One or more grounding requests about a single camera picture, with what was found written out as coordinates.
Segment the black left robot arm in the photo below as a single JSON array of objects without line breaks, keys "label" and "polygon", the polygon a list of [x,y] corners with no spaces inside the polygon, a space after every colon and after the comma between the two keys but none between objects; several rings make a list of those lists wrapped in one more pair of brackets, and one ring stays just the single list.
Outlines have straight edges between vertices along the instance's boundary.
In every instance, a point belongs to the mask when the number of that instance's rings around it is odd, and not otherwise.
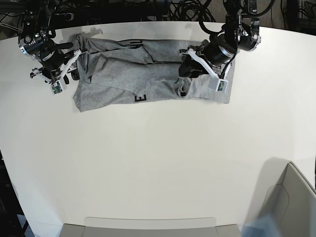
[{"label": "black left robot arm", "polygon": [[221,31],[215,32],[206,28],[203,21],[210,4],[210,1],[206,1],[199,7],[197,19],[200,28],[209,34],[209,40],[179,51],[182,55],[179,76],[195,79],[210,75],[209,87],[225,92],[229,84],[227,74],[233,60],[239,50],[253,51],[261,42],[259,18],[269,12],[274,3],[270,1],[262,12],[258,12],[255,0],[225,0],[226,22]]}]

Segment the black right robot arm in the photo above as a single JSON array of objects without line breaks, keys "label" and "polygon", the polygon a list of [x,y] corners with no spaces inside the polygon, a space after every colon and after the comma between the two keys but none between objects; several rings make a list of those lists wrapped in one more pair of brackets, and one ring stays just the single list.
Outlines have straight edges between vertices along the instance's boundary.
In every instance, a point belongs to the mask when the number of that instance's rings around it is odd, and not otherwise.
[{"label": "black right robot arm", "polygon": [[55,43],[56,31],[52,26],[57,3],[55,0],[29,0],[23,30],[18,36],[22,53],[41,64],[33,68],[30,78],[41,77],[53,94],[63,92],[69,84],[67,74],[77,69],[80,49],[72,42]]}]

